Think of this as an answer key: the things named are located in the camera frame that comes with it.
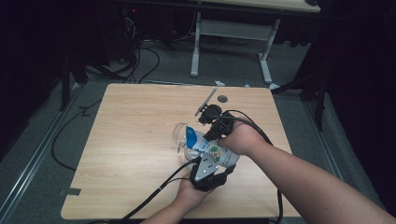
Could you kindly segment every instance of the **white desk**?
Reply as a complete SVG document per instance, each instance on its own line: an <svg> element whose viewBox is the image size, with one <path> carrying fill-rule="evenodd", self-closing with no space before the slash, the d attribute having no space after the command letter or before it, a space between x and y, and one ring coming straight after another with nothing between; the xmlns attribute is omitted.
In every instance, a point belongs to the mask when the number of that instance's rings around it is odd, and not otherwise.
<svg viewBox="0 0 396 224"><path fill-rule="evenodd" d="M198 4L204 4L205 2L231 4L244 7L264 7L278 10L292 10L306 13L320 12L319 7L312 7L308 5L305 0L198 0ZM274 24L270 26L227 21L202 20L201 13L197 13L195 46L191 63L191 76L198 76L200 58L199 43L201 35L217 35L265 41L266 44L262 53L259 54L259 60L262 66L262 75L264 77L264 81L268 84L271 84L272 78L268 69L267 57L274 42L279 23L280 19L276 19Z"/></svg>

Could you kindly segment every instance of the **wooden table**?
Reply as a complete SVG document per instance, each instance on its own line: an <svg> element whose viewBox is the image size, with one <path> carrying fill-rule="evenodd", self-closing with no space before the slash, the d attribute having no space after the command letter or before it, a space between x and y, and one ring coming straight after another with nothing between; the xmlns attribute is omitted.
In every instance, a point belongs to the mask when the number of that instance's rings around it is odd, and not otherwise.
<svg viewBox="0 0 396 224"><path fill-rule="evenodd" d="M110 84L92 126L67 195L65 219L122 218L135 209L184 163L172 132L180 122L206 132L193 114L212 91L204 86ZM218 102L219 95L228 98ZM248 114L275 146L290 152L271 92L262 88L221 87L209 104ZM183 170L177 177L188 171ZM146 218L175 198L178 181L169 184L133 218ZM276 187L246 157L241 157L224 186L209 195L189 218L277 217ZM299 214L284 199L284 216Z"/></svg>

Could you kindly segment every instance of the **metal frame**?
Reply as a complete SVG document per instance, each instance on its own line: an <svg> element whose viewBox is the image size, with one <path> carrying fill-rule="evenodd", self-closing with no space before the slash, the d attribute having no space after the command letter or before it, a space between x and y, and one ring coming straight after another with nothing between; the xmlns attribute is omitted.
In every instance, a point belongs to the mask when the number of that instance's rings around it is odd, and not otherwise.
<svg viewBox="0 0 396 224"><path fill-rule="evenodd" d="M272 79L268 69L267 57L274 42L279 24L280 19L275 19L272 26L228 21L202 20L201 13L198 12L195 27L195 45L191 62L191 76L197 77L199 73L199 43L201 35L217 35L266 41L266 45L262 53L259 54L259 60L262 67L262 76L264 77L264 81L268 84L271 84Z"/></svg>
<svg viewBox="0 0 396 224"><path fill-rule="evenodd" d="M35 173L37 172L42 161L48 154L50 150L50 144L53 141L55 134L61 127L62 121L64 120L73 102L77 99L77 96L81 93L82 89L83 87L79 86L78 84L73 87L73 94L71 96L69 104L64 108L63 111L60 111L58 113L55 120L47 129L43 139L35 150L35 154L29 160L29 163L26 165L25 169L22 171L20 177L18 178L17 183L14 185L14 188L11 190L6 200L1 205L0 223L7 223L8 220L11 218L11 215L17 207L19 201L21 200L24 192L29 187L30 182L35 177Z"/></svg>

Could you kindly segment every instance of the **hand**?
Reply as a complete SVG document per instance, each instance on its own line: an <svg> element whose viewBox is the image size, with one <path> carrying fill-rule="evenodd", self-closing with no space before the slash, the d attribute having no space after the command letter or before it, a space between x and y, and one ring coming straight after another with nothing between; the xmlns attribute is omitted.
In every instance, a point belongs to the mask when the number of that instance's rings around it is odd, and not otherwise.
<svg viewBox="0 0 396 224"><path fill-rule="evenodd" d="M183 178L187 179L181 180L178 187L177 196L172 202L173 205L178 206L183 210L186 209L187 212L198 207L204 201L204 198L206 198L206 196L213 191L212 189L208 192L203 192L196 189L188 179L189 177L190 174L183 176Z"/></svg>
<svg viewBox="0 0 396 224"><path fill-rule="evenodd" d="M190 175L183 176L187 179L182 179L178 187L176 198L165 208L161 209L148 219L144 220L144 224L175 224L186 216L190 210L198 207L204 198L213 190L203 192L195 189L194 185L188 179Z"/></svg>
<svg viewBox="0 0 396 224"><path fill-rule="evenodd" d="M256 130L237 120L233 123L233 131L227 137L218 141L220 147L227 147L233 153L246 156L253 148L262 146L262 144L268 145Z"/></svg>

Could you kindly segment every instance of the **gray carpet floor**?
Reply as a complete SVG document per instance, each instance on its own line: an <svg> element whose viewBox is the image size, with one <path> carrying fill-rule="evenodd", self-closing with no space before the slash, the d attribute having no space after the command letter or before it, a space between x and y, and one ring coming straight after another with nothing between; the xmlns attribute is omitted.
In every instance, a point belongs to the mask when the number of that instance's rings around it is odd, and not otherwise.
<svg viewBox="0 0 396 224"><path fill-rule="evenodd" d="M244 86L247 83L252 87L268 88L263 81L257 56L261 52L263 43L245 41L244 45L240 45L241 43L230 40L219 48L216 43L203 44L200 74L198 77L190 77L192 46L169 47L149 41L144 47L153 47L150 50L154 50L159 55L160 62L142 83L161 85L164 82L171 82L213 86L217 80L226 86ZM308 48L309 46L291 48L288 44L272 47L268 64L275 84L283 85L293 80ZM157 56L150 50L141 50L140 64L134 73L136 80L157 63ZM117 66L120 65L114 63L112 69L116 69ZM113 82L117 81L90 76L90 81L85 86L76 87L74 92L78 94L64 115L63 124L79 113L82 106L100 100L106 86ZM58 111L61 106L61 92L61 85L58 84L49 99L30 118L30 123L18 142L1 161L0 202L7 202L7 196L35 155L51 123L62 114ZM381 205L370 180L347 141L342 125L332 108L331 99L326 98L324 131L321 133L313 123L312 105L315 102L301 102L298 90L286 91L274 95L274 98L293 154L339 175L348 184ZM59 135L55 143L56 155L67 165L77 167L98 107L99 104L89 109L89 116L78 116L73 119ZM21 197L16 200L15 206L6 213L5 207L2 207L1 214L7 214L5 223L88 223L87 220L61 218L64 196L60 192L61 189L70 186L74 173L54 161L50 153L50 144L45 149L44 160L38 164L38 169L33 173L33 178ZM305 222L300 217L285 217L282 223Z"/></svg>

